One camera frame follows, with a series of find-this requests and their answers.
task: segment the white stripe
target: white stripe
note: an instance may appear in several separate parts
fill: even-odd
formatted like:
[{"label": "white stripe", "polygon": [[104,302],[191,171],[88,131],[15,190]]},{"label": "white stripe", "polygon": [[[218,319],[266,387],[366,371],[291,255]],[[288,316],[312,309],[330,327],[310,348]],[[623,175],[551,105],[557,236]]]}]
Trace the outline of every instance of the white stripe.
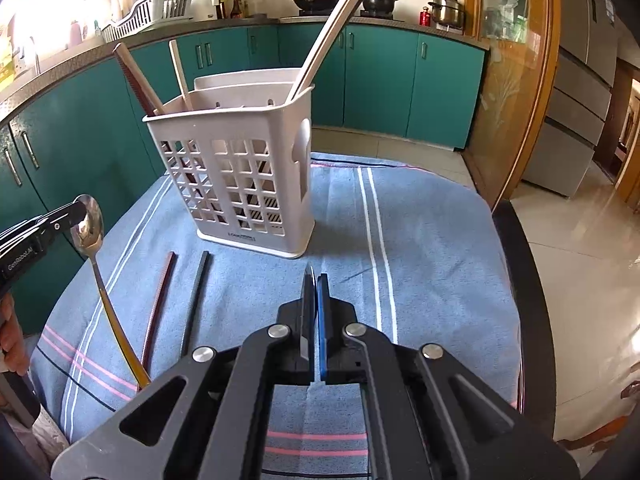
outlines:
[{"label": "white stripe", "polygon": [[[144,222],[144,221],[145,221],[145,219],[146,219],[146,215],[149,213],[149,211],[151,210],[151,208],[154,206],[154,204],[155,204],[155,202],[156,202],[156,199],[158,198],[158,195],[160,195],[160,193],[161,193],[161,191],[162,191],[162,188],[163,188],[163,187],[165,186],[165,184],[167,184],[168,182],[170,183],[170,182],[171,182],[171,179],[167,178],[167,179],[166,179],[166,180],[165,180],[165,181],[160,185],[160,187],[158,188],[158,191],[156,191],[156,194],[153,196],[153,198],[152,198],[152,199],[151,199],[151,201],[149,202],[149,205],[148,205],[148,207],[146,208],[146,211],[144,212],[144,214],[142,215],[142,218],[140,219],[140,222],[138,222],[138,225],[136,225],[135,229],[133,229],[133,232],[132,232],[131,236],[129,237],[129,240],[128,240],[128,241],[127,241],[127,243],[126,243],[125,248],[124,248],[124,250],[122,251],[122,254],[120,255],[120,257],[119,257],[119,259],[118,259],[118,261],[117,261],[116,265],[113,267],[113,270],[111,271],[111,275],[109,276],[109,279],[108,279],[108,281],[107,281],[107,285],[106,285],[107,287],[109,287],[109,286],[113,286],[111,282],[113,281],[113,279],[114,279],[114,277],[115,277],[115,275],[116,275],[116,272],[118,271],[118,266],[122,263],[123,258],[124,258],[124,257],[126,256],[126,254],[127,254],[127,251],[132,251],[132,250],[133,250],[133,247],[135,247],[135,246],[133,246],[133,247],[131,247],[131,246],[130,246],[130,244],[131,244],[131,243],[132,243],[132,241],[133,241],[133,238],[135,238],[135,237],[136,237],[136,234],[137,234],[137,232],[138,232],[138,229],[140,228],[140,226],[143,224],[143,222]],[[86,350],[84,350],[84,351],[82,350],[82,345],[84,344],[84,340],[85,340],[85,338],[86,338],[86,336],[87,336],[87,333],[88,333],[89,327],[94,323],[94,320],[95,320],[95,318],[96,318],[96,317],[98,317],[98,319],[99,319],[99,317],[100,317],[100,316],[99,316],[99,313],[100,313],[100,309],[99,309],[99,307],[100,307],[101,305],[102,305],[102,302],[101,302],[100,300],[98,300],[98,303],[95,305],[95,308],[94,308],[94,313],[93,313],[93,315],[91,316],[91,321],[89,322],[89,324],[87,325],[87,327],[84,329],[84,333],[82,334],[82,339],[81,339],[81,341],[80,341],[80,345],[79,345],[79,347],[78,347],[78,350],[79,350],[80,352],[82,352],[83,354],[86,354]],[[84,365],[84,358],[81,358],[81,363]],[[75,370],[75,368],[73,368],[73,367],[72,367],[72,368],[71,368],[71,377],[73,377],[73,376],[74,376],[74,372],[75,372],[75,371],[76,371],[76,370]],[[77,379],[77,380],[78,380],[78,382],[79,382],[79,380],[80,380],[81,375],[82,375],[82,371],[81,371],[81,370],[78,370],[78,379]],[[71,396],[71,390],[73,389],[74,385],[75,385],[75,384],[74,384],[74,383],[72,383],[72,384],[71,384],[71,386],[70,386],[70,387],[67,389],[67,391],[66,391],[65,411],[64,411],[64,419],[63,419],[63,430],[64,430],[64,433],[65,433],[65,434],[66,434],[66,422],[67,422],[67,416],[66,416],[66,414],[67,414],[67,412],[68,412],[68,404],[69,404],[69,398],[70,398],[70,396]],[[75,397],[74,397],[74,405],[75,405],[75,403],[76,403],[76,399],[77,399],[77,398],[78,398],[78,386],[76,385],[76,393],[75,393]]]},{"label": "white stripe", "polygon": [[382,257],[385,259],[386,282],[389,286],[389,302],[391,303],[391,325],[394,338],[394,344],[398,344],[398,320],[396,318],[396,298],[394,298],[394,282],[391,279],[391,268],[389,267],[389,258],[386,257],[385,239],[382,236],[382,221],[380,220],[380,206],[378,205],[378,194],[376,193],[376,185],[373,183],[373,173],[371,168],[367,168],[369,173],[369,183],[373,192],[373,203],[376,206],[376,219],[378,220],[378,234],[380,235],[380,248],[382,249]]},{"label": "white stripe", "polygon": [[376,257],[373,255],[373,243],[371,241],[371,225],[369,224],[369,206],[367,205],[367,194],[364,191],[364,181],[362,179],[362,168],[358,167],[358,177],[360,179],[360,191],[364,202],[364,221],[367,225],[367,243],[369,244],[369,257],[373,268],[373,291],[376,295],[376,326],[382,332],[382,310],[380,309],[380,285],[378,284],[378,266]]}]

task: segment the red fire extinguisher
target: red fire extinguisher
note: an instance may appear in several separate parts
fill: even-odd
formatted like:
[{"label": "red fire extinguisher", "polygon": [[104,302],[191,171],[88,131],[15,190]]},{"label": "red fire extinguisher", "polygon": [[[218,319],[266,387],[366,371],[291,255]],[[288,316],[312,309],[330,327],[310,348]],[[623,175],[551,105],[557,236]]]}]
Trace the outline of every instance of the red fire extinguisher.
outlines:
[{"label": "red fire extinguisher", "polygon": [[431,14],[428,7],[423,7],[423,11],[420,13],[420,24],[423,27],[431,27]]}]

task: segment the screw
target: screw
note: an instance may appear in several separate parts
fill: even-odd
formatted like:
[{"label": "screw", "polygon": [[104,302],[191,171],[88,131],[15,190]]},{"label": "screw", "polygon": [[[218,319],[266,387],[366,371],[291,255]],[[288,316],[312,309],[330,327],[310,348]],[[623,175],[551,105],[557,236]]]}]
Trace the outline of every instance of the screw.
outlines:
[{"label": "screw", "polygon": [[269,337],[273,337],[274,339],[280,339],[281,337],[286,337],[289,335],[289,327],[287,325],[271,325],[267,333]]},{"label": "screw", "polygon": [[422,347],[422,355],[424,355],[427,359],[440,359],[444,354],[444,350],[442,350],[442,346],[436,345],[434,343],[429,343]]},{"label": "screw", "polygon": [[198,363],[206,363],[207,361],[211,361],[215,354],[216,351],[213,348],[209,346],[199,346],[193,351],[191,357]]},{"label": "screw", "polygon": [[344,327],[344,331],[351,337],[360,337],[367,331],[367,327],[362,323],[351,323]]}]

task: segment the tile floor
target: tile floor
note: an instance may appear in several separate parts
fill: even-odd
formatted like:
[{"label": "tile floor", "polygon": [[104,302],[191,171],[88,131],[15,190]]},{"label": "tile floor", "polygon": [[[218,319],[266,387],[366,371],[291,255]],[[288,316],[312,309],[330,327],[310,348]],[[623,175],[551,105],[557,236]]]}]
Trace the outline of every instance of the tile floor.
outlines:
[{"label": "tile floor", "polygon": [[[473,187],[459,153],[401,139],[315,129],[315,151],[400,160]],[[549,310],[558,376],[555,438],[575,440],[633,400],[640,380],[640,215],[592,165],[567,199],[521,183],[511,198],[529,240]],[[573,452],[583,473],[601,454]]]},{"label": "tile floor", "polygon": [[311,148],[315,152],[373,156],[399,160],[433,171],[474,189],[471,176],[459,153],[410,140],[394,139],[354,132],[314,128]]}]

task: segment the teal cabinet door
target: teal cabinet door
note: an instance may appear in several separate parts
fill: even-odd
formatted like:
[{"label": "teal cabinet door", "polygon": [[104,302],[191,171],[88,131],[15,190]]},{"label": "teal cabinet door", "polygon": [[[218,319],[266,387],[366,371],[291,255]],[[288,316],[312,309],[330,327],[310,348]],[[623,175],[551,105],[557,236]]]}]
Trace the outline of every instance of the teal cabinet door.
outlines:
[{"label": "teal cabinet door", "polygon": [[421,34],[407,137],[464,148],[478,101],[484,50]]},{"label": "teal cabinet door", "polygon": [[418,34],[349,25],[346,39],[344,126],[404,137]]},{"label": "teal cabinet door", "polygon": [[[5,126],[0,129],[0,232],[46,212]],[[65,237],[59,236],[44,258],[15,283],[11,294],[25,334],[42,331],[60,294],[81,265],[82,258]]]},{"label": "teal cabinet door", "polygon": [[223,28],[178,38],[189,90],[197,77],[249,69],[246,27]]},{"label": "teal cabinet door", "polygon": [[278,27],[248,27],[246,33],[249,42],[249,67],[252,70],[279,68]]},{"label": "teal cabinet door", "polygon": [[[278,30],[280,65],[300,67],[315,43],[322,23],[281,25]],[[324,58],[311,94],[311,120],[322,126],[342,126],[344,120],[345,31],[335,41]]]},{"label": "teal cabinet door", "polygon": [[[163,103],[180,95],[180,87],[178,86],[178,80],[175,78],[174,62],[171,58],[168,41],[137,48],[131,52],[131,55]],[[142,118],[146,114],[128,84],[127,91],[129,91],[129,100],[140,130],[140,136],[151,160],[154,174],[158,177],[165,171],[162,158],[156,149],[146,124],[142,122]]]},{"label": "teal cabinet door", "polygon": [[137,122],[124,76],[109,59],[53,87],[10,125],[46,208],[87,193],[109,230],[156,179]]}]

